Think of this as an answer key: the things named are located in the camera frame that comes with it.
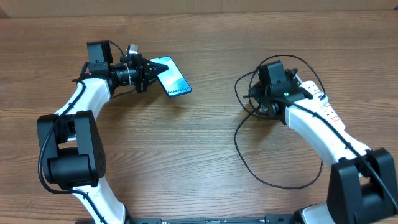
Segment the Samsung Galaxy smartphone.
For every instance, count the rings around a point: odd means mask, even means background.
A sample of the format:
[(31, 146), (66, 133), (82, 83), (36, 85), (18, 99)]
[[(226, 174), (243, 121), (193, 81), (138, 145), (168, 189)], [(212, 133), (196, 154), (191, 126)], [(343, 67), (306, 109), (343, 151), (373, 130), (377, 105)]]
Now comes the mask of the Samsung Galaxy smartphone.
[(158, 75), (158, 80), (169, 98), (192, 92), (187, 80), (170, 56), (153, 58), (151, 62), (168, 66), (168, 70)]

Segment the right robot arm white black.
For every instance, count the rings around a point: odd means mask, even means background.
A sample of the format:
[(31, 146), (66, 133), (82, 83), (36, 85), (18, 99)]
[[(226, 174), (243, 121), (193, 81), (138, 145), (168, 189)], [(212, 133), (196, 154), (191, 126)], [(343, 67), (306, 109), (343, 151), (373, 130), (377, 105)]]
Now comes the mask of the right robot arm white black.
[(259, 81), (249, 89), (267, 119), (296, 131), (329, 165), (326, 202), (294, 212), (287, 223), (373, 223), (397, 215), (393, 156), (372, 150), (345, 131), (323, 88), (301, 81), (281, 61), (260, 64)]

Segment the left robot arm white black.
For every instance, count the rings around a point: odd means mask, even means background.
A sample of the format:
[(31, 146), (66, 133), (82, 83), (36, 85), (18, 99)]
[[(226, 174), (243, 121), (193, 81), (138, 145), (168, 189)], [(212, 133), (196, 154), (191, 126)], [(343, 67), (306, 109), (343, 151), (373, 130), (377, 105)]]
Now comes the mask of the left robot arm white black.
[(106, 156), (96, 118), (115, 89), (132, 85), (146, 91), (169, 68), (144, 59), (135, 45), (115, 64), (113, 45), (110, 40), (89, 42), (89, 60), (75, 79), (76, 91), (56, 113), (37, 120), (38, 176), (48, 192), (78, 198), (93, 223), (134, 223), (105, 178)]

